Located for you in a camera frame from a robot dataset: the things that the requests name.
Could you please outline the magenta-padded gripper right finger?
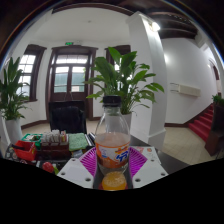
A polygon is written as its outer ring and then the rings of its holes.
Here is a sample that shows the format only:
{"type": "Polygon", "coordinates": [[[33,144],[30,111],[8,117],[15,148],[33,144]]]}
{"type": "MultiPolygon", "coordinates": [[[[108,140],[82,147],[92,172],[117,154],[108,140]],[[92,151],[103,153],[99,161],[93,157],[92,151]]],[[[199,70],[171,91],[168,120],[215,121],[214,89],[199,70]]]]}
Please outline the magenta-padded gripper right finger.
{"type": "Polygon", "coordinates": [[[143,187],[168,175],[154,147],[132,146],[129,152],[128,189],[143,187]]]}

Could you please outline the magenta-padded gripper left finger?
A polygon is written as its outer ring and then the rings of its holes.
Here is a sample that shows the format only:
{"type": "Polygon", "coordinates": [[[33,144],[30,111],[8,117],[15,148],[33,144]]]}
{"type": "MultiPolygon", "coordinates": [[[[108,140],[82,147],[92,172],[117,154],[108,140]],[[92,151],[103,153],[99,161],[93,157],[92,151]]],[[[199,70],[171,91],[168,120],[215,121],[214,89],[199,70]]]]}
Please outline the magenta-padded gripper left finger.
{"type": "Polygon", "coordinates": [[[97,172],[96,148],[91,148],[80,158],[71,158],[59,171],[58,176],[78,186],[97,189],[100,174],[97,172]]]}

